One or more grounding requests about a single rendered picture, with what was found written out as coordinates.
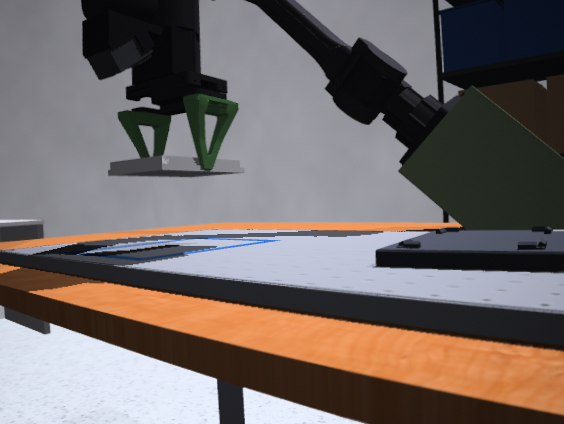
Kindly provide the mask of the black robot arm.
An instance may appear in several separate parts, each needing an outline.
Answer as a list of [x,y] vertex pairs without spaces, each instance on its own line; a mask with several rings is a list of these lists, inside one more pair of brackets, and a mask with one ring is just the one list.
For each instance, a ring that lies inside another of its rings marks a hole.
[[[401,164],[460,99],[442,104],[432,95],[422,97],[403,80],[407,71],[393,58],[360,37],[347,45],[295,0],[245,1],[316,60],[330,80],[325,90],[345,114],[366,125],[385,114],[382,120],[408,148]],[[132,85],[196,72],[199,0],[81,0],[81,5],[83,56],[99,80],[129,68]]]

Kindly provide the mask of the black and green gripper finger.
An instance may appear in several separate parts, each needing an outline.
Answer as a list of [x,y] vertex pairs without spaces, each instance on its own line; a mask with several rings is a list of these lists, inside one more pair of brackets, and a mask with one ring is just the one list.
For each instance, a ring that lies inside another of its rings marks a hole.
[[150,157],[139,125],[150,126],[154,130],[153,156],[164,155],[171,116],[125,110],[118,112],[118,119],[134,144],[140,158]]
[[[223,139],[239,110],[239,104],[203,94],[183,96],[183,103],[199,163],[203,170],[212,170]],[[205,114],[217,117],[208,152],[205,140]]]

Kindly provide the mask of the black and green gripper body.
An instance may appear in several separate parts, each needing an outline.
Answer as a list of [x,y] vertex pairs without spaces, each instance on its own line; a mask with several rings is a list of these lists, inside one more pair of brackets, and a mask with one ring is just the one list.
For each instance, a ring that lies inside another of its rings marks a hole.
[[196,72],[183,71],[126,87],[127,100],[140,101],[141,98],[150,97],[152,104],[160,105],[160,109],[138,107],[133,108],[132,111],[167,116],[186,113],[183,96],[192,94],[227,100],[227,81],[201,74],[200,37],[196,37],[196,33],[195,57]]

